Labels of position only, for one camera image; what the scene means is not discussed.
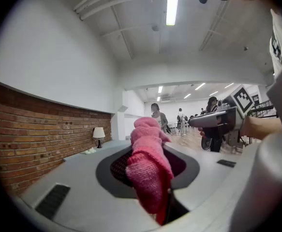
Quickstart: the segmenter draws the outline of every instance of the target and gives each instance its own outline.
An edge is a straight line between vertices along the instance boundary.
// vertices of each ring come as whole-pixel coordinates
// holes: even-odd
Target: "white ceiling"
[[[176,86],[166,86],[163,87],[162,92],[159,94],[158,89],[159,87],[149,87],[145,89],[138,89],[135,90],[137,95],[140,97],[140,99],[144,102],[157,102],[157,97],[161,97],[161,102],[163,100],[169,100],[171,102],[179,102],[179,101],[191,101],[191,100],[200,100],[200,99],[208,99],[210,97],[210,94],[218,91],[219,93],[226,92],[228,89],[234,88],[233,84],[232,86],[225,88],[228,84],[224,83],[210,83],[205,84],[198,90],[195,90],[200,84],[194,84],[193,86],[191,84],[187,85],[176,85]],[[189,97],[184,99],[184,97],[188,94],[191,94]]]
[[[81,15],[106,2],[98,2]],[[271,15],[260,3],[208,0],[201,4],[198,0],[178,0],[175,26],[166,26],[165,16],[166,0],[136,0],[104,9],[84,23],[101,37],[118,63],[160,53],[219,51],[249,58],[263,73],[272,71],[268,53]],[[153,31],[152,25],[157,25],[159,31]],[[126,27],[134,28],[111,33]]]

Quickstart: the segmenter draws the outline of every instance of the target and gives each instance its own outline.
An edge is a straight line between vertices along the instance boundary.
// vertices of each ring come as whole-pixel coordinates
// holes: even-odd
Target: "rolled pink cloth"
[[[163,223],[167,205],[167,190],[174,177],[163,154],[162,143],[170,142],[158,122],[150,117],[134,122],[131,133],[132,155],[128,159],[127,177],[132,181],[141,205],[156,220]]]

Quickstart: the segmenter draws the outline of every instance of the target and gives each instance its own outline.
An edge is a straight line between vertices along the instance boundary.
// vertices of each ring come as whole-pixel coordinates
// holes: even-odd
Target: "wooden floor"
[[[197,128],[188,128],[186,136],[181,136],[177,130],[176,134],[167,134],[170,140],[178,145],[186,146],[195,150],[203,150],[201,147],[201,135]],[[231,147],[225,143],[222,144],[220,149],[221,153],[224,154],[242,154],[241,148]]]

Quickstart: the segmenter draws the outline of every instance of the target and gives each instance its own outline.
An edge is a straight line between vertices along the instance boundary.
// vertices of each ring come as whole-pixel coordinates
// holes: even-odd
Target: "qr code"
[[[240,109],[245,114],[252,105],[252,100],[249,94],[244,88],[241,88],[235,95],[233,95],[233,97],[238,102]]]

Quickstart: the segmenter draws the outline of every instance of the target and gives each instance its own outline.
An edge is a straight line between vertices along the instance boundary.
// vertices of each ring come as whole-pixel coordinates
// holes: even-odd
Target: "brick wall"
[[[92,129],[111,140],[111,115],[44,101],[0,86],[0,177],[22,193],[63,158],[95,147]]]

